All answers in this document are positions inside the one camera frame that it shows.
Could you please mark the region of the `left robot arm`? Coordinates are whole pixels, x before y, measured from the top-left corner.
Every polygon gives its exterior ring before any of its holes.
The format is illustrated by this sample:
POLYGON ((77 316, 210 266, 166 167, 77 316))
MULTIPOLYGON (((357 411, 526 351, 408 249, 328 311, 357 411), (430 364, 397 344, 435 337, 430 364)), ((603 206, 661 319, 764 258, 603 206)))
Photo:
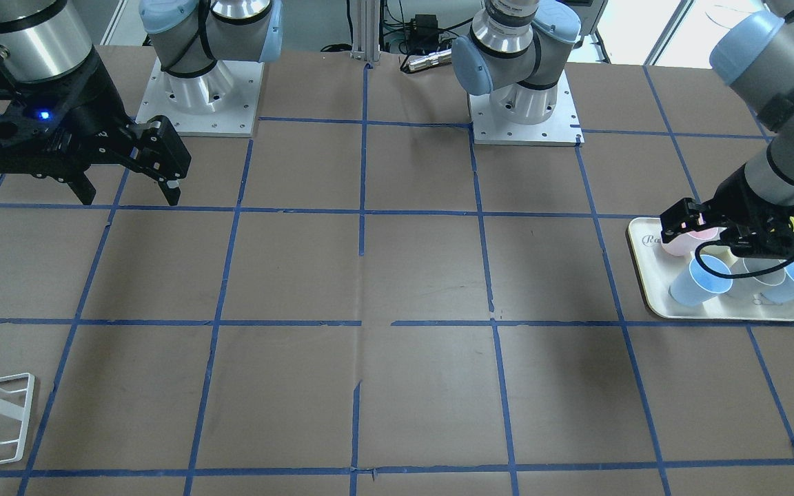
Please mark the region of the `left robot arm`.
MULTIPOLYGON (((715 73, 774 134, 768 147, 718 186, 710 200, 683 198, 660 214, 667 244, 693 230, 718 229, 745 258, 794 260, 794 1, 758 10, 715 45, 715 73)), ((521 125, 549 117, 558 79, 582 22, 558 1, 487 1, 469 34, 451 44, 461 87, 491 95, 521 125)))

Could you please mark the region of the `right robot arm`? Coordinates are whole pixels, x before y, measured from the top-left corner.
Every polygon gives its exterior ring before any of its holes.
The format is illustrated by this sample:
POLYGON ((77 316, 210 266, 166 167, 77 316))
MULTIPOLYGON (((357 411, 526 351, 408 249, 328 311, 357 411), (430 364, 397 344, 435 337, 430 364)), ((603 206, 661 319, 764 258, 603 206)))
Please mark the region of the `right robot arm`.
POLYGON ((69 1, 0 1, 0 174, 52 178, 84 205, 92 165, 120 164, 176 206, 188 176, 183 133, 252 133, 258 75, 283 48, 280 1, 142 1, 158 72, 131 117, 69 1))

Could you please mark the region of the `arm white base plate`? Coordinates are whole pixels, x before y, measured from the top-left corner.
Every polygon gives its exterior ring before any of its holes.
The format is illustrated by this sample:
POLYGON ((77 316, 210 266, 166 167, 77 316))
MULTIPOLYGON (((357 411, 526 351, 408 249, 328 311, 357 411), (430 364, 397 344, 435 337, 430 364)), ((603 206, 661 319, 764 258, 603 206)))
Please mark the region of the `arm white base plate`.
POLYGON ((576 147, 585 142, 565 72, 549 89, 514 84, 469 95, 467 102, 476 144, 576 147))
POLYGON ((251 138, 265 67, 218 61, 207 74, 181 79, 163 72, 155 60, 136 121, 164 115, 182 137, 251 138))

